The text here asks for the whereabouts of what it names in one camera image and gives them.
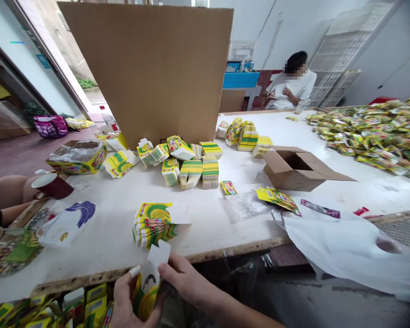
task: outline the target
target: wooden table edge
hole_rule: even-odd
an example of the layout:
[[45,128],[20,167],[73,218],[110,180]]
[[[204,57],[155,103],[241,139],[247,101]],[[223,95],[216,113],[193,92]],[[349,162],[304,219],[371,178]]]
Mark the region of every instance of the wooden table edge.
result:
[[[377,226],[382,226],[388,223],[410,220],[410,210],[404,212],[398,212],[393,214],[387,214],[382,217],[371,218],[368,221],[372,222]],[[223,257],[243,255],[246,253],[251,253],[255,251],[263,251],[266,249],[288,245],[292,241],[288,236],[279,237],[275,239],[266,239],[258,242],[251,242],[243,245],[238,245],[230,248],[223,248],[213,251],[207,251],[199,254],[186,256],[190,263],[200,263],[209,260],[220,259]],[[104,272],[98,272],[91,275],[86,275],[82,277],[68,278],[63,280],[58,280],[54,282],[46,282],[35,286],[32,290],[31,297],[36,297],[40,295],[63,292],[67,290],[74,290],[80,287],[87,287],[90,285],[95,285],[103,282],[111,282],[120,278],[122,275],[127,273],[132,267],[126,267],[123,269],[110,270]]]

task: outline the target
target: blue container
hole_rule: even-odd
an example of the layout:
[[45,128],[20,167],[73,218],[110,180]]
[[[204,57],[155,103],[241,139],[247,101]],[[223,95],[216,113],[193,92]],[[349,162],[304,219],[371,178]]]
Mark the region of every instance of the blue container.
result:
[[260,72],[225,73],[223,88],[256,87]]

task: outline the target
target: plastic bottle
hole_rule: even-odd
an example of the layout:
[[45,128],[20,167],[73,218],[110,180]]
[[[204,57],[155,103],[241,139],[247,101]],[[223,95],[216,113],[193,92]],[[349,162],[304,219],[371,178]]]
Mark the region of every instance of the plastic bottle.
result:
[[300,113],[302,113],[305,109],[307,109],[307,107],[310,106],[310,99],[301,99],[298,103],[297,103],[297,107],[295,109],[294,114],[299,115]]
[[117,122],[115,121],[115,118],[111,114],[111,112],[106,110],[105,106],[100,106],[100,110],[102,111],[102,117],[105,123],[107,125],[110,125],[113,128],[114,132],[120,132]]
[[94,137],[97,138],[98,136],[103,135],[103,133],[99,130],[99,128],[97,127],[97,125],[95,124],[90,124],[91,132],[93,133]]

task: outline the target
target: plastic bag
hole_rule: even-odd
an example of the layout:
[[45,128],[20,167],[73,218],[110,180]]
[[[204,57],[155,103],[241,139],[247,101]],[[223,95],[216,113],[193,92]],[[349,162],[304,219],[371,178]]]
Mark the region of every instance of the plastic bag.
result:
[[68,134],[67,123],[62,116],[34,116],[35,127],[40,136],[46,139],[63,138]]
[[258,199],[256,191],[227,195],[225,198],[232,205],[231,208],[241,220],[272,212],[271,206]]
[[85,140],[78,141],[74,146],[62,145],[49,156],[49,161],[84,163],[93,158],[93,156],[103,147],[103,140]]
[[378,227],[336,202],[310,201],[339,210],[340,219],[305,206],[300,207],[302,218],[275,215],[274,219],[315,264],[317,276],[326,272],[410,302],[410,248],[393,243]]
[[65,120],[68,126],[74,129],[89,128],[91,124],[94,124],[94,122],[88,120],[76,120],[75,118],[66,118]]

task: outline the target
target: purple bag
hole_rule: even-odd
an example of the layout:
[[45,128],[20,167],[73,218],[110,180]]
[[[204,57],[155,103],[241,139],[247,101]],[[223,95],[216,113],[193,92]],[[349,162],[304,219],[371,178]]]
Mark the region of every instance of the purple bag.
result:
[[33,121],[43,138],[63,138],[68,134],[68,126],[62,116],[34,116]]

